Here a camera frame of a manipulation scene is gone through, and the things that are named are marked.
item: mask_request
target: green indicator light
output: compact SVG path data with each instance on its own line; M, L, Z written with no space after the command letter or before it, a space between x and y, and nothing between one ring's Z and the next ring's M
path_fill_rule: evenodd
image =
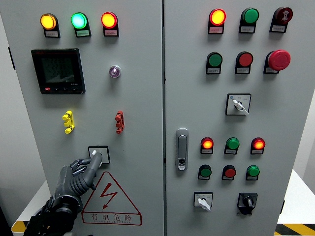
M237 138L230 138L226 141L226 145L229 149L235 150L240 146L240 142Z
M249 174L251 177L256 177L257 175L259 175L260 170L258 168L258 166L249 166L247 168L247 174Z
M87 25L87 18L83 13L74 13L71 17L71 23L76 29L83 29Z
M222 63L222 57L219 54L212 54L209 57L209 64L211 66L218 66Z
M246 23L255 23L259 18L259 12L254 8L249 8L244 11L243 19Z
M209 177L211 175L211 171L209 169L203 169L200 174L203 176L203 177Z

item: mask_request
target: yellow wire terminal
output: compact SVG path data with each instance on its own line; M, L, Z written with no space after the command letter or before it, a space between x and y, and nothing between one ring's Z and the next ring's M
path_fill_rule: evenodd
M74 119L73 119L73 113L72 111L67 111L64 115L63 115L63 120L64 120L64 123L63 125L65 127L67 127L67 129L65 129L65 133L66 134L69 134L73 131L75 125L74 125Z

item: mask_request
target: yellow indicator light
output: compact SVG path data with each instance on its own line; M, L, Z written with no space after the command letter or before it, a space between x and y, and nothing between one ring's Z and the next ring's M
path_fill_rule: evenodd
M208 141L205 141L202 145L203 145L203 148L209 149L209 148L212 148L213 143L208 140Z
M258 141L257 143L255 143L256 149L263 149L264 147L265 147L265 143L262 141Z
M44 14L40 17L40 24L46 30L52 30L56 27L56 18L52 14Z
M117 24L117 16L113 12L105 12L101 21L105 28L112 29Z
M210 14L210 22L215 26L220 26L225 22L226 13L222 9L215 9Z

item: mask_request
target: gray metal panel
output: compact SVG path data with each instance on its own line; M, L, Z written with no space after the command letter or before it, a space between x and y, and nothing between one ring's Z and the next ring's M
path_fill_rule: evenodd
M41 0L0 2L8 42L30 116L47 182L54 192L59 171L74 159L87 158L88 146L108 145L109 171L142 214L142 226L83 224L79 235L163 234L162 25L161 1ZM114 12L119 38L105 38L100 18ZM76 38L70 18L87 15L92 37ZM39 23L54 14L61 38L44 38ZM86 86L83 95L42 95L31 57L35 48L78 48ZM118 65L122 75L109 77ZM62 115L72 110L76 127L64 133ZM115 115L124 112L125 130L116 134ZM91 191L83 196L85 203Z
M274 11L293 9L285 34L269 33ZM259 11L255 34L239 34L244 9ZM222 8L227 17L223 35L208 35L211 10ZM165 1L166 74L166 176L167 233L169 236L210 234L215 236L271 236L274 234L285 190L297 153L315 87L314 1ZM292 60L278 75L263 75L266 55L285 49ZM249 75L235 75L241 51L253 54ZM205 75L211 52L223 56L220 75ZM228 93L252 94L247 117L225 115ZM189 131L189 168L174 167L175 132ZM214 154L200 155L200 141L214 140ZM224 155L230 137L240 140L236 156ZM266 141L262 156L250 155L251 141ZM198 180L198 168L212 168L209 181ZM234 165L234 181L222 181L225 165ZM258 181L245 181L249 165L260 168ZM194 191L213 192L212 211L193 207ZM237 216L241 192L256 192L252 216Z

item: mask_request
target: red wire terminal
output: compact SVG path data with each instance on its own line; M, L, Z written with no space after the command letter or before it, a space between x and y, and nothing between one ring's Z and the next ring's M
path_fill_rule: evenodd
M117 127L116 133L121 134L125 128L124 113L122 111L118 111L116 114L115 120L116 120L116 127Z

